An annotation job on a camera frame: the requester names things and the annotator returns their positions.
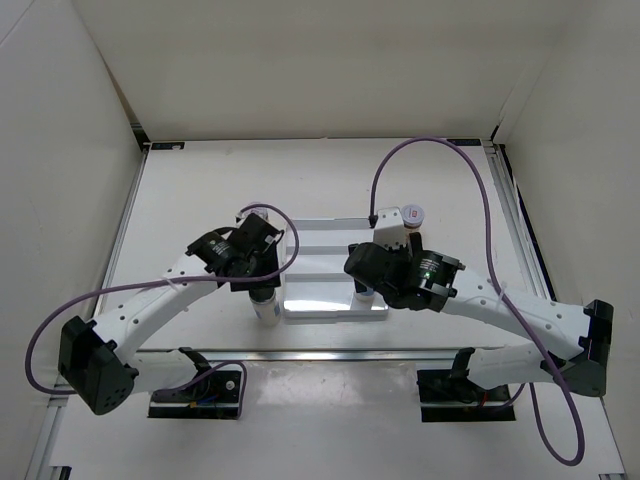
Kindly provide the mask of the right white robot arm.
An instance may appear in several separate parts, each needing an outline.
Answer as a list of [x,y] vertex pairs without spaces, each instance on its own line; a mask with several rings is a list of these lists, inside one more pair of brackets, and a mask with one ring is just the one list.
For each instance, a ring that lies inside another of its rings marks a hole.
[[508,289],[438,252],[352,244],[344,271],[362,289],[380,294],[392,309],[433,312],[477,320],[526,339],[498,349],[467,347],[455,357],[449,387],[470,400],[507,383],[551,383],[558,368],[574,394],[602,397],[614,308],[602,300],[569,305]]

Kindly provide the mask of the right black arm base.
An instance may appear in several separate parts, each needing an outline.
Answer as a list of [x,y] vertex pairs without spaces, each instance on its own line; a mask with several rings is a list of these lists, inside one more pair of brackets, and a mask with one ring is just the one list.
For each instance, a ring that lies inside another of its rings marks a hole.
[[474,348],[461,349],[449,369],[420,367],[417,388],[423,423],[513,422],[515,400],[507,385],[486,390],[469,378]]

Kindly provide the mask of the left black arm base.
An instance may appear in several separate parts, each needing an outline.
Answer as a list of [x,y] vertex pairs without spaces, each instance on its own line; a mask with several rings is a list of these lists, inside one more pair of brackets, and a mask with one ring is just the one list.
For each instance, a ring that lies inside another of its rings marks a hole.
[[248,370],[240,361],[212,365],[201,353],[179,352],[196,369],[196,383],[151,394],[147,417],[173,420],[239,420],[244,406]]

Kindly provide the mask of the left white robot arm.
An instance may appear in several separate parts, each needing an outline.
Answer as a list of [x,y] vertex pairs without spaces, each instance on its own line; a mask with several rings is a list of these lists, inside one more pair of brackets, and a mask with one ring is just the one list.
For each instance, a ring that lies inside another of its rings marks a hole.
[[170,320],[226,284],[271,301],[280,285],[277,243],[282,231],[255,213],[238,226],[215,229],[192,242],[156,288],[143,288],[89,321],[74,317],[61,331],[58,369],[96,415],[130,395],[205,403],[216,396],[211,366],[189,347],[143,358],[137,351]]

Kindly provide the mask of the silver-lid white bottle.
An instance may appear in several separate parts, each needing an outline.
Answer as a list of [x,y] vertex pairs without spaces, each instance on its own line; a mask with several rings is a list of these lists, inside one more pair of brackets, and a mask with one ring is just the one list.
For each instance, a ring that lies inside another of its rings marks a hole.
[[281,319],[280,303],[274,288],[260,288],[249,291],[254,312],[265,326],[275,326]]
[[374,301],[376,296],[376,292],[374,289],[367,287],[357,280],[354,281],[354,287],[354,297],[356,300],[363,303],[372,303]]

